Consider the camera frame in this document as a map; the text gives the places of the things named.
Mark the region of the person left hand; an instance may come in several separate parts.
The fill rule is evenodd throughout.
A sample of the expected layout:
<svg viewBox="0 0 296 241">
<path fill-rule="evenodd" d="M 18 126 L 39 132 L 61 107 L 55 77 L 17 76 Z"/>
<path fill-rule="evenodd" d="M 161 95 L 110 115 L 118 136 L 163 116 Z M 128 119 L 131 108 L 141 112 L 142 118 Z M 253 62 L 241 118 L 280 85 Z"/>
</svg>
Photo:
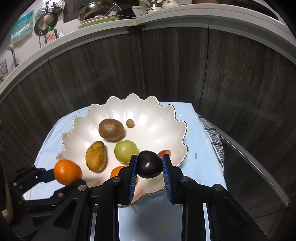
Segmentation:
<svg viewBox="0 0 296 241">
<path fill-rule="evenodd" d="M 13 219 L 13 204 L 11 200 L 11 195 L 10 195 L 10 190 L 8 187 L 7 182 L 5 183 L 5 192 L 6 192 L 6 200 L 5 200 L 5 208 L 1 208 L 1 213 L 4 216 L 5 220 L 7 221 L 8 224 Z"/>
</svg>

